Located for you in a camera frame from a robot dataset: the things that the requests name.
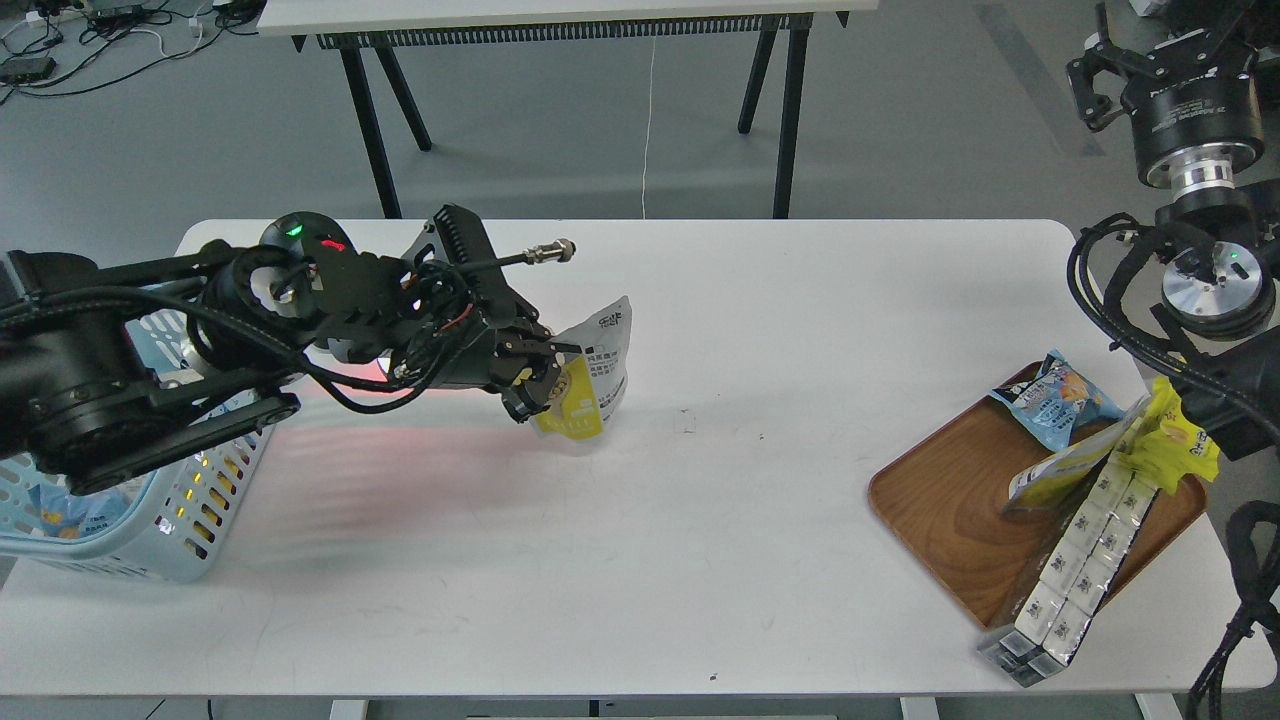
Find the table leg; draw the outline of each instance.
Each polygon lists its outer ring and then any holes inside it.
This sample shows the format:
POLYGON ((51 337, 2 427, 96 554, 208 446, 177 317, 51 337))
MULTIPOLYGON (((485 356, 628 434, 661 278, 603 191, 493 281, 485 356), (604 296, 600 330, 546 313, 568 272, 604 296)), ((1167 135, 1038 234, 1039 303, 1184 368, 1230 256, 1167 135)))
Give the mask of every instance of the table leg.
POLYGON ((932 697, 900 697, 902 720, 938 720, 938 703, 932 697))
POLYGON ((1142 711, 1143 720, 1181 720, 1183 714, 1174 702, 1174 696, 1169 693, 1138 693, 1133 696, 1138 701, 1138 710, 1142 711))
POLYGON ((778 37, 777 20, 767 18, 760 28, 760 40, 755 44, 755 58, 751 60, 751 77, 746 79, 746 96, 742 97, 742 111, 737 117, 737 132, 751 132, 755 120, 755 106, 760 102, 760 88, 764 87, 764 73, 769 69, 769 56, 773 55, 773 42, 778 37))
POLYGON ((778 140, 778 176, 773 183, 773 217, 791 213, 791 177, 796 164, 796 135, 800 128, 800 94, 804 87, 804 60, 809 50, 809 29, 792 28, 787 41, 787 81, 782 91, 782 135, 778 140))
POLYGON ((408 120, 408 129, 413 133, 413 140, 417 141, 417 149, 422 152, 428 152, 431 150, 431 136, 426 135, 426 126, 422 123, 422 114, 417 111, 417 102, 413 101, 413 94, 408 90, 408 82, 404 81, 404 73, 399 69, 399 61, 396 59, 396 50, 390 47, 376 47, 374 51, 378 53, 378 60, 383 64, 387 79, 392 83, 392 91, 396 92, 396 100, 399 101, 401 110, 404 111, 404 119, 408 120))
POLYGON ((335 700, 329 706, 329 720, 365 720, 367 700, 335 700))
POLYGON ((399 199, 396 197, 396 182, 387 161, 387 147, 383 145, 383 132, 378 127, 378 113, 374 111, 374 97, 369 92, 369 77, 365 76, 365 63, 360 50, 342 49, 342 67, 347 70, 347 85, 351 87, 351 101, 356 105, 356 119, 360 120, 360 133, 365 137, 365 152, 369 154, 369 167, 374 170, 374 184, 378 186, 378 199, 383 204, 383 215, 389 220, 403 218, 399 199))

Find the black table leg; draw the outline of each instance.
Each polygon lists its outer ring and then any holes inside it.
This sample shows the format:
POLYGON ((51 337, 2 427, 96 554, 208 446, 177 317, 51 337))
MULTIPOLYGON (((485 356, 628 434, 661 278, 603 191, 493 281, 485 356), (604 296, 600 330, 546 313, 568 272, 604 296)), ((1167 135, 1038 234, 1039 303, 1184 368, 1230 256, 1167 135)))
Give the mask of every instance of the black table leg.
POLYGON ((342 49, 342 67, 347 70, 347 85, 351 87, 351 101, 356 105, 356 119, 360 120, 360 133, 365 137, 365 151, 369 154, 369 167, 374 170, 374 184, 378 186, 378 199, 383 202, 383 215, 387 219, 403 218, 399 199, 396 197, 396 182, 387 161, 387 147, 383 145, 383 132, 378 127, 378 113, 374 111, 374 97, 369 94, 369 77, 365 76, 365 63, 360 50, 342 49))
POLYGON ((778 37, 778 23, 765 18, 760 28, 760 40, 755 44, 755 58, 751 60, 751 77, 746 79, 746 96, 742 97, 742 113, 737 117, 737 132, 751 132, 755 120, 755 106, 760 102, 760 88, 764 86, 764 73, 769 69, 769 56, 773 55, 773 42, 778 37))
POLYGON ((791 178, 796 164, 796 135, 800 128, 800 92, 804 87, 804 59, 809 50, 809 28, 792 28, 787 41, 787 82, 782 91, 782 135, 778 141, 778 176, 773 183, 773 217, 791 214, 791 178))
POLYGON ((404 111, 404 119, 408 120, 408 129, 413 133, 413 140, 417 141, 417 149, 422 152, 431 150, 431 136, 426 135, 422 114, 417 111, 417 102, 413 102, 413 94, 410 92, 404 73, 399 69, 396 51, 390 47, 375 47, 374 51, 378 53, 378 60, 383 64, 383 70, 387 72, 387 79, 392 83, 392 91, 396 92, 396 100, 399 101, 401 110, 404 111))

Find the snack bag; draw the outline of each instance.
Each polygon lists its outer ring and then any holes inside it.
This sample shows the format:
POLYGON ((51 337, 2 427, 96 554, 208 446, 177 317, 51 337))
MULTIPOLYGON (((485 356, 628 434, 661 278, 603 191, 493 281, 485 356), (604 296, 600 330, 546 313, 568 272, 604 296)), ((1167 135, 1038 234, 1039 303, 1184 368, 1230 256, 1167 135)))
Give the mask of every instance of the snack bag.
POLYGON ((1034 379, 997 387, 988 395, 1004 402, 1053 452, 1070 445, 1073 429, 1124 415, 1097 386, 1073 370, 1057 350, 1044 357, 1034 379))
POLYGON ((631 345, 631 301, 622 296, 554 340, 582 348, 564 363, 552 391, 550 409, 534 415, 540 433, 586 439, 604 432, 627 389, 627 348, 631 345))
POLYGON ((133 498, 119 487, 74 496, 61 486, 36 484, 31 488, 31 503, 40 512, 45 537, 77 539, 114 525, 129 510, 133 498))
POLYGON ((1185 474, 1212 482, 1219 470, 1217 443, 1183 415, 1183 401, 1169 378, 1156 378, 1151 392, 1147 413, 1115 448, 1115 460, 1170 493, 1178 492, 1185 474))
POLYGON ((1123 442, 1134 423, 1147 411, 1148 402, 1147 397, 1139 400, 1110 428, 1014 475, 1009 482, 1009 502, 1001 511, 1056 507, 1123 442))

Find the laundry basket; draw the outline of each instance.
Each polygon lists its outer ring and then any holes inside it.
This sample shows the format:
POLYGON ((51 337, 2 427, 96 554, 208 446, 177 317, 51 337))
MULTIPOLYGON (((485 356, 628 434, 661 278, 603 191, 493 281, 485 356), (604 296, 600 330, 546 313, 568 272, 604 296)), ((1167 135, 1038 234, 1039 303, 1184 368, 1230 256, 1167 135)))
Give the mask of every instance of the laundry basket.
MULTIPOLYGON (((161 310, 129 323, 128 329, 145 365, 160 374, 182 366, 184 331, 178 313, 161 310)), ((252 400, 251 393, 242 393, 210 416, 252 400)), ((60 478, 41 473, 26 455, 3 460, 0 555, 122 578, 195 580, 227 542, 269 434, 270 428, 252 432, 134 478, 122 486, 137 489, 128 510, 105 529, 74 539, 49 537, 32 502, 37 486, 58 488, 60 478)))

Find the brown tray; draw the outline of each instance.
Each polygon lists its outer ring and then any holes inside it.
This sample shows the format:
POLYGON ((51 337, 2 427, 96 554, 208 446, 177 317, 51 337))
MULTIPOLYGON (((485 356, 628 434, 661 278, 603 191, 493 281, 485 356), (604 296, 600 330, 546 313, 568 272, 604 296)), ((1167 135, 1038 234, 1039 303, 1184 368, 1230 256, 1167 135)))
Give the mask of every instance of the brown tray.
MULTIPOLYGON (((1029 365, 1010 382, 1029 378, 1038 366, 1029 365)), ((1048 455, 1004 405, 983 397, 877 473, 868 496, 902 544, 989 629, 1023 565, 1053 532, 1056 511, 1000 512, 1012 477, 1048 455)), ((1206 507, 1204 486, 1192 475, 1176 493, 1161 492, 1108 597, 1206 507)))

